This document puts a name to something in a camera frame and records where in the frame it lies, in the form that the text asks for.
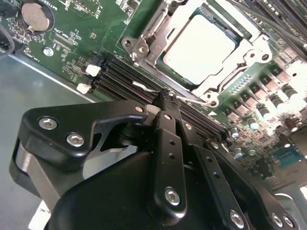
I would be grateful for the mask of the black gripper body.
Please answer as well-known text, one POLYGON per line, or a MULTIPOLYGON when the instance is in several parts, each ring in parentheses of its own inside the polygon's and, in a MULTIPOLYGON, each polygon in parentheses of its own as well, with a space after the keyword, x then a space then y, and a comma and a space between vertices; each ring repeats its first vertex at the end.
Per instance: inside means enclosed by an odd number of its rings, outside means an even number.
POLYGON ((70 189, 51 230, 215 230, 204 180, 180 127, 158 125, 153 152, 135 153, 70 189))

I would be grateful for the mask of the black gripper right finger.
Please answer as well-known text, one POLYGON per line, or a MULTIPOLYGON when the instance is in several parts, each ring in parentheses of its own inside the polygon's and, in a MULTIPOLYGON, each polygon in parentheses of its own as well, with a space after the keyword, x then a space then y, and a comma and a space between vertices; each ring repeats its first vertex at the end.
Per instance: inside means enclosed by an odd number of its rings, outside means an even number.
POLYGON ((204 180, 217 230, 299 230, 299 223, 270 192, 250 176, 214 138, 201 142, 194 127, 181 119, 179 99, 170 96, 184 147, 204 180))

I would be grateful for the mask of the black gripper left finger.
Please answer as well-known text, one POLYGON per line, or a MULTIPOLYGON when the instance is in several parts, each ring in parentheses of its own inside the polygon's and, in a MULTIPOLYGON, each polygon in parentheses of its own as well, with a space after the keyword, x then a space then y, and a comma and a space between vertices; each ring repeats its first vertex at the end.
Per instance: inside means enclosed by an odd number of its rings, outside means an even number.
POLYGON ((170 96, 34 108, 21 119, 9 167, 13 181, 43 199, 51 215, 73 187, 128 156, 153 152, 158 125, 178 123, 170 96))

